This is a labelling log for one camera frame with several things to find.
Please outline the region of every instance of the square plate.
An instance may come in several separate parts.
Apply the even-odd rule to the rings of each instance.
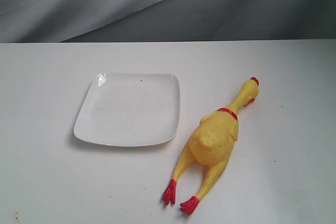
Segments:
[[[179,115],[176,76],[101,73],[88,91],[73,132],[96,144],[155,145],[174,138]]]

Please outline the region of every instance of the rubber chicken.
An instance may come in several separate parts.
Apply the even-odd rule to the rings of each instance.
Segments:
[[[195,196],[181,203],[181,211],[192,214],[198,203],[211,190],[229,161],[238,139],[237,113],[242,106],[252,103],[259,93],[259,81],[252,77],[229,106],[201,119],[200,125],[186,143],[178,159],[172,179],[163,194],[163,200],[175,204],[176,184],[182,173],[196,160],[208,167],[203,184]]]

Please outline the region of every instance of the gray fabric backdrop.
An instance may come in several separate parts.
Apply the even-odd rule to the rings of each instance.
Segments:
[[[1,1],[1,10],[5,6],[3,3],[8,1]],[[19,16],[12,16],[15,11],[8,12],[10,9],[7,8],[7,12],[1,11],[0,40],[114,42],[336,38],[336,0],[160,1],[57,0],[48,8],[34,6],[34,12],[22,11]]]

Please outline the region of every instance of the table surface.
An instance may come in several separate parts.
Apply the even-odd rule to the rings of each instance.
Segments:
[[[0,44],[0,223],[334,223],[336,40],[147,44]],[[101,72],[171,73],[178,134],[153,147],[76,139]],[[229,164],[190,216],[161,196],[200,118],[260,80],[242,109]],[[181,177],[176,202],[202,183]]]

